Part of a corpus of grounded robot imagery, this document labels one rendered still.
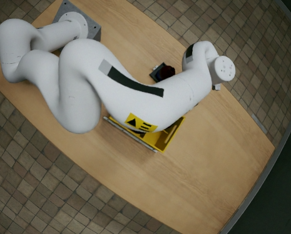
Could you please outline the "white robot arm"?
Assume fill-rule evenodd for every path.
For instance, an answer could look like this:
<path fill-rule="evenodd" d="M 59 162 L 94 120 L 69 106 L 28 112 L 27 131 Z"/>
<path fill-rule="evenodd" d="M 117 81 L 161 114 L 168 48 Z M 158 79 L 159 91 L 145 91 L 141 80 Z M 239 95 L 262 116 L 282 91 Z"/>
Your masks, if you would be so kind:
<path fill-rule="evenodd" d="M 96 127 L 102 103 L 126 128 L 144 133 L 164 130 L 211 88 L 220 91 L 220 83 L 235 76 L 232 60 L 219 57 L 211 42 L 200 41 L 184 52 L 182 73 L 145 85 L 106 46 L 87 36 L 88 24 L 77 12 L 65 13 L 57 23 L 40 28 L 22 19 L 0 24 L 5 79 L 10 83 L 27 79 L 34 84 L 58 123 L 74 134 Z M 63 46 L 59 58 L 51 53 Z"/>

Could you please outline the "yellow crate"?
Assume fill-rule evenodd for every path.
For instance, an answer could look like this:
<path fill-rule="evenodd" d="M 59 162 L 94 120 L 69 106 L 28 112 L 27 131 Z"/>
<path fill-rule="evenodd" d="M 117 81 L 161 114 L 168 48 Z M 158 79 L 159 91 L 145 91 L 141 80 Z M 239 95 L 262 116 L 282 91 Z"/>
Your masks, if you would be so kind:
<path fill-rule="evenodd" d="M 129 128 L 126 128 L 126 127 L 124 127 L 122 125 L 121 126 L 124 127 L 126 130 L 128 130 L 129 132 L 132 132 L 132 134 L 136 135 L 137 137 L 139 137 L 144 142 L 148 143 L 149 146 L 151 146 L 152 148 L 164 153 L 184 120 L 185 120 L 185 117 L 182 116 L 181 118 L 179 118 L 178 120 L 176 120 L 173 123 L 171 128 L 164 129 L 162 131 L 155 132 L 155 133 L 144 133 L 144 134 L 141 134 L 141 135 L 137 134 L 137 133 L 134 133 Z M 174 130 L 174 128 L 175 128 L 175 130 Z"/>

